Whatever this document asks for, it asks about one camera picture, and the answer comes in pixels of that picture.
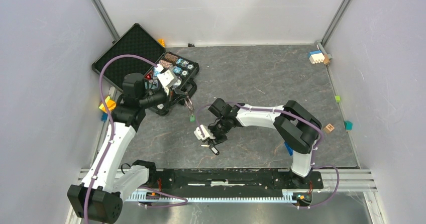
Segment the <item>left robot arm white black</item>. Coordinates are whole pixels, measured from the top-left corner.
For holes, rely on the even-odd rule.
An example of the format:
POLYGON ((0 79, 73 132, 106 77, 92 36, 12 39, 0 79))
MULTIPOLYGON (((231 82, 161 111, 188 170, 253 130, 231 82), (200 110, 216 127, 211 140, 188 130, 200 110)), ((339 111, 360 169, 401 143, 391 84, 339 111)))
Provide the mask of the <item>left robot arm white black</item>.
POLYGON ((104 143, 87 175, 79 185, 71 185, 67 197, 78 217, 85 223, 115 223, 124 201, 140 186, 159 184, 155 163, 136 160, 127 172, 116 178, 120 162, 146 116, 146 109, 170 101, 171 87, 179 81, 167 70, 157 76, 158 89, 151 92, 141 73, 125 76, 123 92, 110 113, 110 125, 104 143))

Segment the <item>key with black tag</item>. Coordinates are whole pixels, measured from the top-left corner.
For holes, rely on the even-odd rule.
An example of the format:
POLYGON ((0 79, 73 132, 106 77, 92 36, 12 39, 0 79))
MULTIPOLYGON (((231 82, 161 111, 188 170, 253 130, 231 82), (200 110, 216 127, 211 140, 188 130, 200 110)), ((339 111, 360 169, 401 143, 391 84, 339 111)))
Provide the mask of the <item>key with black tag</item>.
POLYGON ((209 148, 216 156, 220 154, 214 144, 202 144, 201 147, 209 148))

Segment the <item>keyring with bunch of keys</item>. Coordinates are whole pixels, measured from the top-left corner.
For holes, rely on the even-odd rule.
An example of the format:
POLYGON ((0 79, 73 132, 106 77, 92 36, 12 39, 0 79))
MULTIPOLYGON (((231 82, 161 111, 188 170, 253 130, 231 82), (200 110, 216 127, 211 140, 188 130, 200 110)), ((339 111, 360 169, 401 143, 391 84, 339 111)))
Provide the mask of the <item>keyring with bunch of keys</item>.
POLYGON ((184 102, 185 102, 185 105, 187 106, 187 108, 189 110, 189 114, 194 115, 194 113, 195 113, 194 105, 193 105, 193 103, 192 103, 192 101, 191 101, 191 99, 188 95, 184 97, 184 102))

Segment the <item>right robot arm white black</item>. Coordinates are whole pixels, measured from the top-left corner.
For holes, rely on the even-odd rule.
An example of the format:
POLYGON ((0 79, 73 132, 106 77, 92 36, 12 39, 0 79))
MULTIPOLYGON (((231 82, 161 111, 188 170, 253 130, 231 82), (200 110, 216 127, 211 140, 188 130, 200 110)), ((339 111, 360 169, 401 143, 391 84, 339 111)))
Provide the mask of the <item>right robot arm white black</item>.
POLYGON ((314 148, 324 134, 320 121, 298 102, 289 100, 285 105, 265 107, 228 103, 218 98, 208 110, 217 121, 209 126, 198 125, 194 133, 199 140, 208 144, 215 155, 219 154, 216 145, 226 141, 227 133, 233 128, 275 129, 292 150, 291 184, 303 188, 310 182, 314 148))

